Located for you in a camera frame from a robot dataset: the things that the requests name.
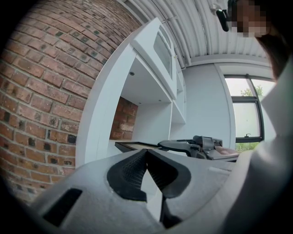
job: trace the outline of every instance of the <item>black slot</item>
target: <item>black slot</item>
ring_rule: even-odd
[[[71,188],[54,204],[43,218],[54,226],[59,227],[81,193],[81,190]]]

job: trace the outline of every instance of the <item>window frame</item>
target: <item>window frame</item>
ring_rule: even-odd
[[[262,114],[260,100],[256,91],[255,86],[253,85],[252,80],[265,80],[272,82],[272,79],[260,77],[260,76],[249,76],[246,75],[224,75],[225,79],[246,79],[248,86],[251,90],[252,96],[231,96],[233,103],[254,103],[257,109],[260,136],[259,137],[236,137],[236,143],[254,143],[261,142],[265,140],[265,127],[264,127],[264,118]]]

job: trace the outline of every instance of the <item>corrugated ceiling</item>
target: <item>corrugated ceiling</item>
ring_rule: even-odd
[[[208,0],[128,0],[148,19],[158,17],[171,35],[180,65],[192,58],[215,54],[241,54],[266,58],[254,38],[224,32],[211,13]]]

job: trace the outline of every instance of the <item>brick wall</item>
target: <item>brick wall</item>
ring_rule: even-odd
[[[131,140],[138,106],[120,98],[111,130],[110,139]]]
[[[0,172],[16,197],[29,203],[74,171],[90,89],[139,26],[115,0],[43,0],[23,18],[0,62]],[[136,108],[119,103],[113,137],[131,138]]]

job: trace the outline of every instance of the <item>shelf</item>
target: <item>shelf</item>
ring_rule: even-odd
[[[121,96],[138,106],[171,103],[165,88],[139,55],[131,66]]]
[[[184,118],[184,112],[181,112],[176,101],[173,101],[172,123],[186,123],[186,120]]]
[[[158,144],[170,135],[172,103],[147,104],[138,107],[132,141]]]

